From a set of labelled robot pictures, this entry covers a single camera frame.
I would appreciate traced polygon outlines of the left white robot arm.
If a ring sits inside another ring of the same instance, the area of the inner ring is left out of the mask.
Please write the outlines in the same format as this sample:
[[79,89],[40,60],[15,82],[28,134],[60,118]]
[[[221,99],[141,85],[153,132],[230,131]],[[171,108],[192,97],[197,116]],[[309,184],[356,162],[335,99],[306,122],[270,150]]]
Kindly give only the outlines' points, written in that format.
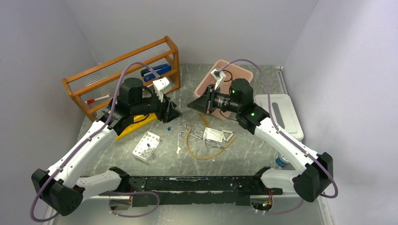
[[123,195],[131,190],[129,175],[112,167],[99,175],[82,177],[84,169],[94,158],[109,148],[138,115],[155,114],[167,123],[182,114],[166,96],[172,88],[169,78],[153,82],[154,90],[143,97],[145,86],[138,78],[128,78],[117,85],[116,96],[97,116],[83,138],[58,162],[47,170],[37,169],[32,182],[41,199],[59,215],[71,214],[88,198],[104,192]]

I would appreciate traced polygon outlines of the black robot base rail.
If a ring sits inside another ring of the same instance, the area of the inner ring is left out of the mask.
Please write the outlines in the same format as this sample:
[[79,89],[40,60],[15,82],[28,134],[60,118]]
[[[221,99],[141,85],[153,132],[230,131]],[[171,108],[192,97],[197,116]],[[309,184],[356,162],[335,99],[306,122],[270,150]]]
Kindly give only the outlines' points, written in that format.
[[281,195],[269,189],[259,176],[131,176],[123,178],[115,192],[133,192],[132,205],[235,204],[250,206],[254,196]]

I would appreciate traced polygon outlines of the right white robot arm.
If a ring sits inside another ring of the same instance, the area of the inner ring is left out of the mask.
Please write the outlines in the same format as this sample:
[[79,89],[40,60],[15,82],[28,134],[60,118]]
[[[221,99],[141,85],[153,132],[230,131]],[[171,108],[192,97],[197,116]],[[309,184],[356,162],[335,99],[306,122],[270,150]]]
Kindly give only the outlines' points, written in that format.
[[211,114],[216,109],[236,114],[238,124],[261,138],[284,156],[293,170],[267,169],[253,182],[258,194],[271,188],[295,191],[307,202],[319,196],[336,198],[338,187],[333,178],[333,158],[305,146],[279,126],[271,112],[258,106],[253,99],[253,88],[245,79],[233,80],[227,94],[220,93],[214,85],[207,86],[200,97],[188,103],[188,108]]

